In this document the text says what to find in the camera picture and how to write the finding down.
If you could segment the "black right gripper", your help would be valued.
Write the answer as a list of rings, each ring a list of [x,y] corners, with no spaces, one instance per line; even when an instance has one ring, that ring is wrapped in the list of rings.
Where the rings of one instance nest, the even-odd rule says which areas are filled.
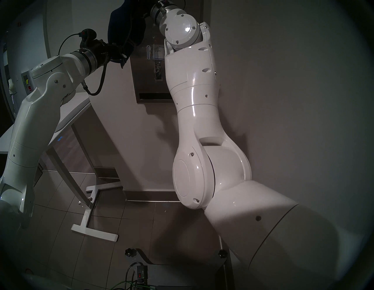
[[[136,17],[147,18],[152,9],[152,0],[136,0]]]

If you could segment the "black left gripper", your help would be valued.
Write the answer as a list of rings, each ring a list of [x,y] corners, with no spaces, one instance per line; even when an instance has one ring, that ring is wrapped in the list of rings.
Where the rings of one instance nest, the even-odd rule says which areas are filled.
[[[125,54],[124,45],[117,45],[115,43],[108,44],[103,40],[98,40],[98,47],[95,49],[95,56],[97,58],[97,66],[111,62],[119,63],[121,69],[126,64],[128,57]]]

